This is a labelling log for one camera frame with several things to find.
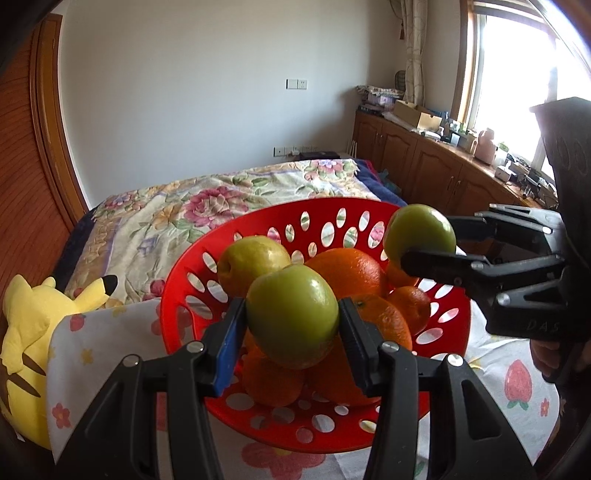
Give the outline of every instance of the white cloth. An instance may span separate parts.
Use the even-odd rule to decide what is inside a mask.
[[[121,359],[165,355],[154,299],[65,318],[51,339],[47,374],[47,418],[54,457],[59,458],[72,430]],[[492,337],[472,303],[466,359],[501,407],[535,461],[558,415],[556,389],[534,368],[526,340]],[[185,329],[186,339],[190,328]],[[210,416],[226,480],[362,479],[369,449],[336,455],[284,452],[254,442]],[[419,423],[417,476],[427,476],[429,417]],[[167,434],[158,431],[163,480],[171,478]]]

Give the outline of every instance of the curtain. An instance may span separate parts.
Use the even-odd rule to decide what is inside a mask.
[[[400,0],[407,48],[404,100],[422,105],[424,100],[423,47],[427,33],[427,0]]]

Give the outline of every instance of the pikachu plush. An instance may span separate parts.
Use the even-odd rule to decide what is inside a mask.
[[[45,403],[53,330],[63,317],[100,307],[116,287],[117,277],[107,275],[72,300],[56,290],[52,277],[33,288],[20,275],[8,284],[2,304],[8,330],[0,353],[0,410],[32,442],[50,448]]]

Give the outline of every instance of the cardboard box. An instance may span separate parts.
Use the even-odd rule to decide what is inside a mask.
[[[413,103],[403,102],[402,100],[396,100],[392,113],[414,128],[430,130],[431,132],[436,132],[441,124],[440,116],[432,115],[422,106],[415,108]]]

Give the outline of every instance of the orange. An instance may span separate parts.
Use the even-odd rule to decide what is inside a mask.
[[[370,405],[379,400],[379,397],[366,397],[355,385],[340,337],[335,339],[333,349],[324,360],[306,370],[306,382],[316,393],[338,404],[355,407]]]
[[[378,327],[384,340],[392,340],[407,350],[413,349],[410,330],[398,308],[376,295],[356,295],[352,300],[361,319]]]
[[[394,288],[406,286],[415,287],[418,283],[418,277],[411,277],[394,262],[388,262],[388,266],[386,267],[386,275],[388,276],[390,286]]]
[[[408,326],[395,306],[377,295],[357,295],[352,300],[361,319],[375,324],[385,340],[393,340],[408,350],[413,349]],[[366,397],[355,385],[340,338],[336,339],[324,360],[306,371],[306,380],[310,388],[335,403],[359,406],[378,400]]]
[[[337,300],[363,293],[385,297],[388,278],[379,263],[355,248],[333,248],[310,258],[305,265],[328,283]]]
[[[422,332],[431,316],[431,299],[417,287],[400,287],[387,300],[400,310],[412,335]]]
[[[242,386],[250,397],[268,407],[285,407],[300,396],[304,371],[277,365],[266,356],[249,353],[242,364]]]

